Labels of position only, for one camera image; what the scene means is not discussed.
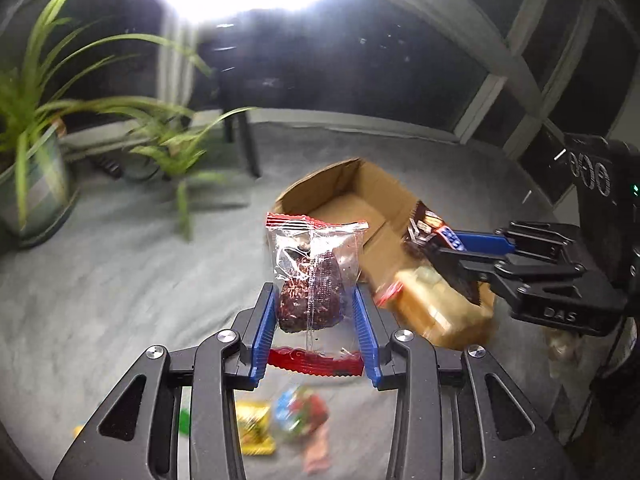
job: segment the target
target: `chocolate pastry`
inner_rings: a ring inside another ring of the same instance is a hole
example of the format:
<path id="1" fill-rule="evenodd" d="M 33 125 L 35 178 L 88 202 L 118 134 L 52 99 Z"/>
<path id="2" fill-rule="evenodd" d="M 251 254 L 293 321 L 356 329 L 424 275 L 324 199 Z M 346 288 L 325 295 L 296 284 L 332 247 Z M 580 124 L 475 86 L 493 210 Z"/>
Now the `chocolate pastry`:
<path id="1" fill-rule="evenodd" d="M 309 290 L 307 274 L 311 260 L 307 256 L 302 256 L 297 264 L 300 273 L 284 281 L 276 309 L 280 328 L 289 333 L 306 330 L 306 299 Z"/>
<path id="2" fill-rule="evenodd" d="M 294 333 L 338 324 L 344 318 L 347 298 L 335 255 L 327 251 L 312 260 L 304 256 L 298 268 L 300 276 L 282 284 L 276 310 L 280 328 Z"/>
<path id="3" fill-rule="evenodd" d="M 312 260 L 308 297 L 313 330 L 334 326 L 344 318 L 347 297 L 340 277 L 340 265 L 331 251 L 318 254 Z"/>

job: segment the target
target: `box flap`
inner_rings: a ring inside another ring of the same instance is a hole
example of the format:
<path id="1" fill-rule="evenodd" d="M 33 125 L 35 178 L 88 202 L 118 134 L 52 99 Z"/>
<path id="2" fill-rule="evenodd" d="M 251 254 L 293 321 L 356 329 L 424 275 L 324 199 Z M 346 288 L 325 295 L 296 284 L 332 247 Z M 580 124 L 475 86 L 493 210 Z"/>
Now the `box flap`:
<path id="1" fill-rule="evenodd" d="M 353 193 L 345 193 L 325 202 L 318 209 L 310 211 L 309 216 L 331 224 L 349 224 L 366 220 L 369 229 L 364 233 L 365 243 L 385 223 L 385 218 L 377 210 Z"/>
<path id="2" fill-rule="evenodd" d="M 396 179 L 363 160 L 353 179 L 353 192 L 377 209 L 397 236 L 403 236 L 417 197 Z"/>
<path id="3" fill-rule="evenodd" d="M 419 261 L 402 248 L 400 238 L 388 224 L 384 224 L 364 245 L 360 261 L 360 267 L 374 292 L 380 286 L 391 284 L 398 270 L 415 269 L 419 265 Z"/>
<path id="4" fill-rule="evenodd" d="M 351 158 L 306 176 L 278 197 L 273 211 L 312 216 L 312 211 L 350 187 L 360 163 L 359 158 Z"/>

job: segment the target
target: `chair leg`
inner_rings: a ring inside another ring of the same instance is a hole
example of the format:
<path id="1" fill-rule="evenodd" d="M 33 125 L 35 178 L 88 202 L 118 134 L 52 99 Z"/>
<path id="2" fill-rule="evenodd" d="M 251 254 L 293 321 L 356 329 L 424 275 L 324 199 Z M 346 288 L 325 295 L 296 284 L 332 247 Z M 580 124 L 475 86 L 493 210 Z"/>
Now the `chair leg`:
<path id="1" fill-rule="evenodd" d="M 258 162 L 258 154 L 255 149 L 254 136 L 251 132 L 251 126 L 247 119 L 246 112 L 238 114 L 238 139 L 240 141 L 240 147 L 244 156 L 246 157 L 247 164 L 249 166 L 249 172 L 255 177 L 259 178 L 260 163 Z"/>
<path id="2" fill-rule="evenodd" d="M 234 117 L 227 117 L 224 120 L 225 123 L 225 142 L 233 142 L 234 141 Z"/>

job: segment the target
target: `snack package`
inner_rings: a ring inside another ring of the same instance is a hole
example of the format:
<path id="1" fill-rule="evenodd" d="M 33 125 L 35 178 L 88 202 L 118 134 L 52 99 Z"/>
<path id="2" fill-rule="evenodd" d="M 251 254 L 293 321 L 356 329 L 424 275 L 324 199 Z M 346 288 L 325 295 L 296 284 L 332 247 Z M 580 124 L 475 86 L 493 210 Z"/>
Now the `snack package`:
<path id="1" fill-rule="evenodd" d="M 320 426 L 305 444 L 304 471 L 311 475 L 331 467 L 329 433 L 326 424 Z"/>
<path id="2" fill-rule="evenodd" d="M 479 304 L 478 282 L 460 276 L 454 262 L 437 257 L 438 248 L 465 251 L 465 246 L 445 221 L 419 200 L 409 218 L 409 227 L 402 241 L 410 254 L 426 258 L 450 286 L 471 303 Z"/>
<path id="3" fill-rule="evenodd" d="M 545 334 L 550 361 L 575 365 L 580 362 L 584 346 L 584 338 L 581 335 L 547 326 L 542 327 L 542 331 Z"/>
<path id="4" fill-rule="evenodd" d="M 284 392 L 273 411 L 278 428 L 289 438 L 309 436 L 329 418 L 324 400 L 304 386 Z"/>
<path id="5" fill-rule="evenodd" d="M 489 290 L 480 290 L 484 301 L 473 304 L 430 266 L 400 270 L 396 272 L 396 281 L 396 293 L 387 301 L 415 332 L 432 344 L 462 350 L 473 343 L 484 344 L 491 336 L 494 296 Z"/>
<path id="6" fill-rule="evenodd" d="M 270 455 L 276 451 L 276 443 L 269 434 L 270 409 L 268 402 L 236 402 L 236 421 L 243 455 Z"/>
<path id="7" fill-rule="evenodd" d="M 279 330 L 269 364 L 313 375 L 360 375 L 353 291 L 366 222 L 267 215 Z"/>

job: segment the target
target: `yellow snack bag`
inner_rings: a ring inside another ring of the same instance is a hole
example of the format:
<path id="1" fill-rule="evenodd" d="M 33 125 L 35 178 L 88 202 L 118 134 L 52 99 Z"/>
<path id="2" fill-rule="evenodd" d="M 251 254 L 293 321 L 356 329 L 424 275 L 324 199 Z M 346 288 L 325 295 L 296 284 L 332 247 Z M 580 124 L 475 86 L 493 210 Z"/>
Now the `yellow snack bag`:
<path id="1" fill-rule="evenodd" d="M 276 442 L 269 434 L 270 409 L 268 402 L 236 402 L 236 421 L 243 455 L 270 455 L 276 451 Z"/>

